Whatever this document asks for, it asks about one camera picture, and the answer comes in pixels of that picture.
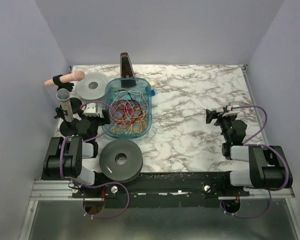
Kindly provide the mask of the dark grey cable spool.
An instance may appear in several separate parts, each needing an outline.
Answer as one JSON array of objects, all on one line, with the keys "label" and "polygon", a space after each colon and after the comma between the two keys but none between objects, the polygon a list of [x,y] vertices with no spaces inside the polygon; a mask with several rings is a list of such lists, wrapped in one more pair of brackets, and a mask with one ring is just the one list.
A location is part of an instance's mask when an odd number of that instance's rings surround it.
[{"label": "dark grey cable spool", "polygon": [[99,155],[102,173],[114,182],[128,183],[135,179],[143,167],[143,154],[139,146],[128,139],[108,143]]}]

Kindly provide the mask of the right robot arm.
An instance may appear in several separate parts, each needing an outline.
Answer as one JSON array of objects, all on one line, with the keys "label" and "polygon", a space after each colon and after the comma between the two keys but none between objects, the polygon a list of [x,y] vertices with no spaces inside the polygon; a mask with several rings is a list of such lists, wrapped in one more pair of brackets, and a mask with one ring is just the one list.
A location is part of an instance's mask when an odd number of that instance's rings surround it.
[{"label": "right robot arm", "polygon": [[215,120],[224,143],[222,155],[228,160],[247,162],[248,170],[236,170],[229,174],[230,184],[235,187],[250,187],[279,191],[290,188],[293,176],[281,146],[247,144],[248,125],[237,119],[242,106],[227,105],[222,110],[206,109],[207,124]]}]

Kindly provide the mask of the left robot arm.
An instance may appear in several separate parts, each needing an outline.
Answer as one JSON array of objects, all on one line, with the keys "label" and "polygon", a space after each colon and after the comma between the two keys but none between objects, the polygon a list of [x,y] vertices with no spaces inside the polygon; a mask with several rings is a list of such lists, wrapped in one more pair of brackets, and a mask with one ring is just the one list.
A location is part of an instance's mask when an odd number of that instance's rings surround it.
[{"label": "left robot arm", "polygon": [[52,137],[43,161],[43,180],[72,180],[93,186],[96,173],[83,166],[83,158],[94,158],[98,155],[99,145],[96,142],[98,128],[110,124],[109,110],[102,111],[100,116],[85,116],[72,122],[63,122],[60,133],[64,137]]}]

